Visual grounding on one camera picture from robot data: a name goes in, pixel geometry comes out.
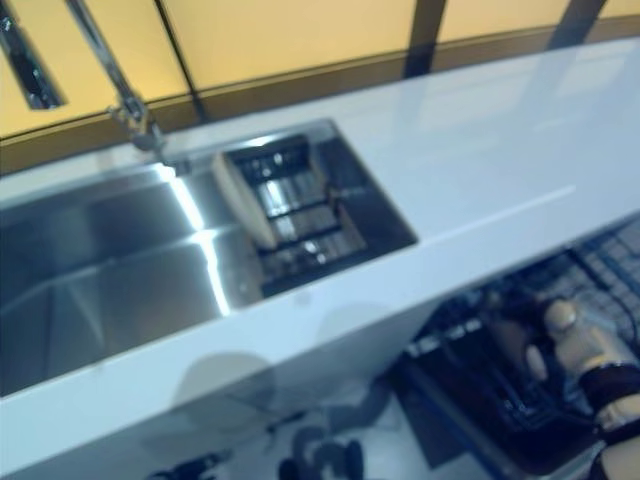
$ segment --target yellow wall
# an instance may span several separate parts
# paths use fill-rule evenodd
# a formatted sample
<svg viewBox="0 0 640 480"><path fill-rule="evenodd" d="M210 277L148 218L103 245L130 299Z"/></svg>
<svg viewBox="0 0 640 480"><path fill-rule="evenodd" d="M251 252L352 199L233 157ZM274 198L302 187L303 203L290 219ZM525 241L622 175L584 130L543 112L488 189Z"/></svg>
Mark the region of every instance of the yellow wall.
<svg viewBox="0 0 640 480"><path fill-rule="evenodd" d="M153 0L86 0L145 100L187 87ZM196 87L403 50L416 0L164 0ZM557 24L569 0L447 0L439 42ZM12 0L68 104L27 107L0 55L0 137L103 111L115 92L64 0ZM640 14L608 0L601 17Z"/></svg>
<svg viewBox="0 0 640 480"><path fill-rule="evenodd" d="M439 42L555 25L569 0L447 0Z"/></svg>
<svg viewBox="0 0 640 480"><path fill-rule="evenodd" d="M415 0L165 0L197 88L407 48Z"/></svg>
<svg viewBox="0 0 640 480"><path fill-rule="evenodd" d="M96 23L132 86L145 100L187 91L151 0L87 0ZM116 93L63 0L13 0L13 11L68 103L29 110L0 54L0 136L103 111Z"/></svg>
<svg viewBox="0 0 640 480"><path fill-rule="evenodd" d="M640 15L640 0L608 0L600 11L600 18Z"/></svg>

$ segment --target white countertop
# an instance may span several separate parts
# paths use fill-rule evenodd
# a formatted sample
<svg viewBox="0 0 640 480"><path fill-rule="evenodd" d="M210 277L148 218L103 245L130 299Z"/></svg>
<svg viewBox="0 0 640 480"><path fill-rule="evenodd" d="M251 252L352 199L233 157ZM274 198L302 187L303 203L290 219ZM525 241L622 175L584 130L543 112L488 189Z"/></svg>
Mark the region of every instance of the white countertop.
<svg viewBox="0 0 640 480"><path fill-rule="evenodd" d="M170 150L180 151L331 118L418 243L3 398L0 473L175 407L175 392L200 358L245 352L278 364L639 210L638 79L640 39L630 39L170 135ZM125 145L12 175L2 180L0 205L137 156ZM259 368L221 365L200 393Z"/></svg>

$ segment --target kitchen sink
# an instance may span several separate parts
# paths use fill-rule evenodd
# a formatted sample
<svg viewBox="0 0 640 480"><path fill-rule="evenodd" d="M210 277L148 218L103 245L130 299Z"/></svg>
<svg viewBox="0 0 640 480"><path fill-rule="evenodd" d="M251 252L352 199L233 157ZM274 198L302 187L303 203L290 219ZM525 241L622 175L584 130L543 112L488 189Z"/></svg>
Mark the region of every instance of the kitchen sink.
<svg viewBox="0 0 640 480"><path fill-rule="evenodd" d="M220 188L220 155L269 247ZM168 160L0 211L2 396L415 242L329 121Z"/></svg>

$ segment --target wire rack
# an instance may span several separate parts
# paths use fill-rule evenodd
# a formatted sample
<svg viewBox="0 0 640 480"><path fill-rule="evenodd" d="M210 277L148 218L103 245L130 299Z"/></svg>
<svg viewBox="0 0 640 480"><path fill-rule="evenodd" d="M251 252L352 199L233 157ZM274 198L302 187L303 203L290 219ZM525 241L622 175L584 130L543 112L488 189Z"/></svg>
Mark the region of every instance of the wire rack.
<svg viewBox="0 0 640 480"><path fill-rule="evenodd" d="M575 382L560 368L560 381L541 385L501 354L485 328L487 291L499 291L515 303L522 292L527 292L523 297L528 299L577 300L615 322L620 335L640 352L640 216L452 298L434 313L409 348L427 373L429 368L440 370L443 361L449 363L451 374L474 385L510 432L539 431L559 419L586 425L592 412ZM441 357L434 370L426 356L436 351Z"/></svg>
<svg viewBox="0 0 640 480"><path fill-rule="evenodd" d="M547 298L574 298L640 347L640 217L506 278Z"/></svg>

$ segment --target faucet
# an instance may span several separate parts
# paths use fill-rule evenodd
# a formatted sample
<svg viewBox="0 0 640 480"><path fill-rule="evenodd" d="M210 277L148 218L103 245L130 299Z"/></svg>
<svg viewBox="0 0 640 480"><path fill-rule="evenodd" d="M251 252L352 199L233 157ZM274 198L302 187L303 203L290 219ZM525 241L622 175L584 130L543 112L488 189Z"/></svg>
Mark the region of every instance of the faucet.
<svg viewBox="0 0 640 480"><path fill-rule="evenodd" d="M84 0L65 2L118 92L118 106L109 107L107 111L125 128L134 146L143 151L153 151L166 164L162 155L165 144L162 131L144 101L129 85ZM0 45L30 108L57 108L65 103L51 75L40 62L3 0L0 0Z"/></svg>

